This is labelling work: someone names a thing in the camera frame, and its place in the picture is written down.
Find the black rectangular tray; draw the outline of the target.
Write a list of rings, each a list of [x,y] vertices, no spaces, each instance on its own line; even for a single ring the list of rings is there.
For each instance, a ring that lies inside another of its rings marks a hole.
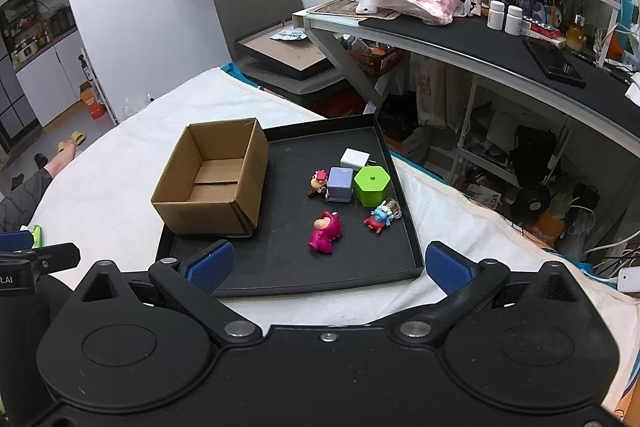
[[[176,234],[164,223],[157,257],[186,260],[219,239],[234,249],[231,274],[216,290],[219,297],[313,293],[414,279],[423,256],[390,152],[371,115],[307,121],[264,129],[269,158],[258,227],[248,237]],[[363,224],[369,208],[309,198],[316,170],[338,166],[346,148],[370,154],[390,175],[386,197],[399,202],[402,217],[376,234]],[[337,212],[343,233],[333,254],[312,251],[307,243],[314,220]]]

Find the blue red smurf figurine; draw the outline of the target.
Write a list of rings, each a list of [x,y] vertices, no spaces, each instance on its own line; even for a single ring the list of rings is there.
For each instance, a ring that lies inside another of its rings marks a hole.
[[[363,224],[376,234],[390,227],[392,223],[402,217],[401,207],[395,199],[385,199],[374,208],[370,216],[363,220]]]

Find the green hexagonal box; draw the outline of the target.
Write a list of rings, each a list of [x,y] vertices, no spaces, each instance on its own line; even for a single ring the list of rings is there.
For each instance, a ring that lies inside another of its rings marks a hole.
[[[390,175],[381,166],[364,166],[354,176],[356,199],[362,207],[375,208],[386,199]]]

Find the pink bear figurine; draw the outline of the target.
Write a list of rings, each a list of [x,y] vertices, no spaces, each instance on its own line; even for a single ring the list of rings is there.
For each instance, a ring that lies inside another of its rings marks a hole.
[[[320,218],[314,220],[308,247],[319,254],[332,255],[333,243],[341,237],[343,228],[340,215],[333,211],[323,211]]]

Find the white metal shelf rack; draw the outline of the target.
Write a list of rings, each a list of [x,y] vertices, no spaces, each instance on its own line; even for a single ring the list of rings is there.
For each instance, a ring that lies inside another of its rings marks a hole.
[[[448,181],[480,168],[515,188],[522,185],[526,174],[524,162],[514,157],[529,158],[525,147],[541,153],[535,165],[542,169],[543,184],[549,183],[561,164],[577,120],[559,110],[544,106],[536,98],[513,88],[474,74]]]

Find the white pill bottle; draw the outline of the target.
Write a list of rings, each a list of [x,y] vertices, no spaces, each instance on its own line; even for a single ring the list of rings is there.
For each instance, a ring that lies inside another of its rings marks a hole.
[[[492,30],[502,31],[505,16],[506,5],[500,0],[491,0],[487,15],[487,27]]]
[[[521,35],[522,20],[523,10],[517,5],[510,4],[506,9],[504,31],[510,36]]]

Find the beige tote bag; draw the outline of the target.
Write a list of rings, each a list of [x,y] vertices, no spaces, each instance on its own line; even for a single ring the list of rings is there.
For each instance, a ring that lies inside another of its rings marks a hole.
[[[472,72],[413,53],[410,80],[416,88],[418,123],[458,132],[469,100]]]

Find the white power adapter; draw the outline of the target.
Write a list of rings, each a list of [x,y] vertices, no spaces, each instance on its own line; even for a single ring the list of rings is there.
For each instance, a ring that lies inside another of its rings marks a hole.
[[[353,148],[346,148],[340,160],[340,166],[343,168],[350,168],[354,171],[359,171],[361,168],[368,165],[370,154],[363,152],[362,150],[354,150]]]

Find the black phone on desk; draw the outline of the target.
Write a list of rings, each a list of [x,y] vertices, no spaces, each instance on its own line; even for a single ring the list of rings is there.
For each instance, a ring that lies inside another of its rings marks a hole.
[[[579,89],[586,87],[585,80],[577,69],[567,61],[563,52],[547,41],[525,38],[524,46],[544,75],[553,81]]]

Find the red plastic basket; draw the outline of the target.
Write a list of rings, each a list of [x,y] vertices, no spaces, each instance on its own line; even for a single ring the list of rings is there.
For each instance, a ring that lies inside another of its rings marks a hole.
[[[404,51],[396,46],[366,40],[355,42],[347,54],[368,78],[381,77],[404,57]]]

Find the small red-bow doll figurine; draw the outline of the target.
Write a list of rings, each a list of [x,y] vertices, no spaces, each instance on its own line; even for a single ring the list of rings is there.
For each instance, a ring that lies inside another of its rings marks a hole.
[[[326,184],[328,181],[329,175],[326,170],[316,170],[309,181],[310,190],[307,193],[308,197],[316,198],[326,196]]]

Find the yellow slipper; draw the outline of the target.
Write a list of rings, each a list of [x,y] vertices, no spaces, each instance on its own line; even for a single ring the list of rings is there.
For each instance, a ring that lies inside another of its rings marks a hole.
[[[76,146],[79,146],[86,141],[86,136],[82,132],[74,131],[72,133],[72,140]]]

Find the grey chair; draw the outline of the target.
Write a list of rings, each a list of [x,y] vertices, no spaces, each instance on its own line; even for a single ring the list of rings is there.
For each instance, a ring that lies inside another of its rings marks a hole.
[[[297,100],[326,90],[344,79],[332,65],[322,74],[306,80],[295,80],[271,72],[254,58],[235,49],[237,38],[287,20],[293,23],[293,14],[303,9],[302,0],[214,0],[214,5],[234,64],[246,78],[259,86]]]

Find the grey curved desk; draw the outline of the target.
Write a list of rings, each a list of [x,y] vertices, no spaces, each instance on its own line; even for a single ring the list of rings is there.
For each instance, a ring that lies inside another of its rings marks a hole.
[[[628,150],[639,154],[639,107],[626,98],[626,84],[574,54],[567,61],[586,85],[567,86],[547,78],[520,37],[486,27],[484,20],[457,17],[446,26],[424,24],[401,15],[394,20],[363,20],[326,15],[303,9],[292,14],[298,27],[326,52],[332,64],[344,69],[343,49],[332,52],[326,37],[332,34],[358,36],[434,58],[521,92],[574,118]]]

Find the white towel cloth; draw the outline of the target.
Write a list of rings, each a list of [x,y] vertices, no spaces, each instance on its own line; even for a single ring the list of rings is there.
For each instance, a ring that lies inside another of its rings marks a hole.
[[[284,98],[209,69],[161,96],[83,150],[51,183],[34,216],[49,244],[73,243],[81,260],[62,281],[76,286],[94,262],[119,269],[152,265],[163,223],[151,197],[180,134],[197,122],[256,118],[267,128],[314,120],[314,113]],[[475,260],[494,258],[515,271],[534,271],[550,260],[495,211],[473,204],[455,188],[407,161],[396,161],[400,183],[426,245],[439,241]],[[323,291],[293,297],[240,298],[236,311],[260,326],[357,325],[440,298],[426,275],[410,283]]]

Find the brown cardboard box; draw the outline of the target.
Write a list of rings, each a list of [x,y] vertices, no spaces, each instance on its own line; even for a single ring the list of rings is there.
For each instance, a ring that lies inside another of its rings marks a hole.
[[[176,234],[251,236],[258,227],[269,144],[255,118],[189,124],[151,202]]]

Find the person leg in grey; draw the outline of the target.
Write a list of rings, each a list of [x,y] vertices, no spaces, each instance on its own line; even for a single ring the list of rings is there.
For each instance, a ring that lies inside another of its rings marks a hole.
[[[32,221],[35,211],[53,179],[75,158],[73,140],[62,143],[62,150],[41,169],[0,202],[0,229],[2,233],[21,231]]]

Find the orange carton box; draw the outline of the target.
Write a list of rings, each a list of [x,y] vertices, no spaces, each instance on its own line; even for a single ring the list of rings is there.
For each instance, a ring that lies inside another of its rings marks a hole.
[[[101,102],[99,95],[96,94],[96,89],[93,88],[90,81],[85,81],[79,87],[79,95],[93,120],[97,120],[106,114],[106,107]]]

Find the purple cube toy figure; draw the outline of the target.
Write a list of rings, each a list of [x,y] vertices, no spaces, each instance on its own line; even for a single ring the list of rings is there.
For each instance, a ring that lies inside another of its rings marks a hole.
[[[352,168],[332,167],[326,184],[326,201],[348,204],[352,200],[352,179]]]

